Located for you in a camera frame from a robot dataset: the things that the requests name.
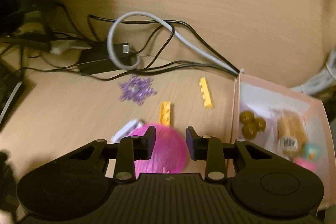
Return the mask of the yellow lego brick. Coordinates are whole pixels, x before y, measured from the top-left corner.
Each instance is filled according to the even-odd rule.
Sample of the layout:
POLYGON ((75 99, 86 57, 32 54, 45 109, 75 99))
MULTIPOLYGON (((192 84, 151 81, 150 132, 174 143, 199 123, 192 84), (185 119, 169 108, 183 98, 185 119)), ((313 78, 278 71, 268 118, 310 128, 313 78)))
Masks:
POLYGON ((201 77, 199 80, 199 86, 201 89, 203 104, 205 108, 213 109, 214 103, 210 93, 208 83, 204 77, 201 77))
POLYGON ((171 124, 171 102, 161 102, 159 109, 159 123, 169 127, 171 124))

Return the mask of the brown chocolate balls packet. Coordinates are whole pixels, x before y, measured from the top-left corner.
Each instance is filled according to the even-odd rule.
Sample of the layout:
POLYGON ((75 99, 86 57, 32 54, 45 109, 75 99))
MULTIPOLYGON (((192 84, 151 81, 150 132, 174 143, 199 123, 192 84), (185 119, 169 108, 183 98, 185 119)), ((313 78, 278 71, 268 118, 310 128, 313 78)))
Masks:
POLYGON ((272 133, 273 120, 252 110, 243 110, 239 114, 239 123, 241 135, 249 141, 266 142, 272 133))

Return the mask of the white battery charger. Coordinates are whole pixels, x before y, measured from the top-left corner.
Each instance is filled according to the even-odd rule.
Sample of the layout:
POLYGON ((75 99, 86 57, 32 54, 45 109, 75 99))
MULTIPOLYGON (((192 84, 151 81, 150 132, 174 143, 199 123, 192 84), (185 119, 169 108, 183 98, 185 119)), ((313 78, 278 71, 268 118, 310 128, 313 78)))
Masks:
POLYGON ((122 138, 129 136, 134 130, 141 128, 143 125, 144 123, 141 120, 131 119, 112 136, 111 143, 118 143, 122 138))

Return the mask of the purple snowflake ornament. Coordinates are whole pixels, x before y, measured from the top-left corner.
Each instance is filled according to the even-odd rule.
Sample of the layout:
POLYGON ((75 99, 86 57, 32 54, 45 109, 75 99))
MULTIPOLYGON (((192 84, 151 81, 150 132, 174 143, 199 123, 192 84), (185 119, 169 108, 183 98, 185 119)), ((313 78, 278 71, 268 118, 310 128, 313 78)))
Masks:
POLYGON ((146 98, 157 94, 151 86, 152 82, 151 77, 142 78, 132 75, 126 82, 118 84, 121 89, 120 101, 132 101, 142 105, 146 98))

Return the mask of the packaged bread snack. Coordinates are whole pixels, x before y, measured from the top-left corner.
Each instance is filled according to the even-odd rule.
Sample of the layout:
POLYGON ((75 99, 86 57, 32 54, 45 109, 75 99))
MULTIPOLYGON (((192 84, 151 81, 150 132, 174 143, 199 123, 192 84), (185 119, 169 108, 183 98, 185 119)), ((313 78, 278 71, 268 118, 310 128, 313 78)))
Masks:
POLYGON ((284 110, 277 120, 277 131, 279 150, 291 159, 297 157, 308 141, 300 116, 290 110, 284 110))

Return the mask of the pink cardboard box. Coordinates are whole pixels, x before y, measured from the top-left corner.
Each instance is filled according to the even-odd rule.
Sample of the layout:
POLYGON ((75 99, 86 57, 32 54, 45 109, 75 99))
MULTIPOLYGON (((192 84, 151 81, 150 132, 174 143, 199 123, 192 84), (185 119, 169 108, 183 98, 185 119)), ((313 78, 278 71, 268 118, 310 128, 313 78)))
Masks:
POLYGON ((324 186, 320 209, 335 205, 335 150, 325 108, 320 100, 272 82, 240 74, 226 141, 243 138, 239 116, 251 111, 266 121, 252 143, 288 160, 306 160, 324 186))

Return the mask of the black power adapter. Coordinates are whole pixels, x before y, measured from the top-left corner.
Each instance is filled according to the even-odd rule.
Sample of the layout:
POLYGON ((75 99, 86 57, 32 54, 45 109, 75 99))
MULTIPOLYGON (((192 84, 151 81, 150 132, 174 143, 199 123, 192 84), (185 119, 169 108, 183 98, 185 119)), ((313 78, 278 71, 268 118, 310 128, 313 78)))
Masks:
MULTIPOLYGON (((135 54, 131 51, 128 43, 115 44, 114 50, 122 63, 125 65, 132 65, 132 61, 135 59, 135 54)), ((99 46, 81 51, 77 62, 77 68, 83 75, 95 75, 119 70, 109 58, 106 46, 99 46)))

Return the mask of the white power strip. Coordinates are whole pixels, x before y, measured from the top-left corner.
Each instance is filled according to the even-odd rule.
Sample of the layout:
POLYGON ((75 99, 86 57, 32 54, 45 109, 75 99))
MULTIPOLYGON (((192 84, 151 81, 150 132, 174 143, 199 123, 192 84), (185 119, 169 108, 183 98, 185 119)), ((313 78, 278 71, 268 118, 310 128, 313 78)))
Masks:
POLYGON ((84 41, 65 39, 65 40, 54 40, 51 42, 50 53, 53 55, 63 55, 69 50, 87 50, 91 47, 84 41))

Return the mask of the black keyboard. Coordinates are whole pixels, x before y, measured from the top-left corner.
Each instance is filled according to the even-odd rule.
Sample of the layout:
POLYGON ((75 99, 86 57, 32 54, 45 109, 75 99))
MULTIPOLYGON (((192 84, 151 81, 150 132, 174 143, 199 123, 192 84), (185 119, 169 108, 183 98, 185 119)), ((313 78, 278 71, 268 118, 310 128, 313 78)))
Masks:
POLYGON ((1 61, 1 127, 23 90, 23 81, 1 61))

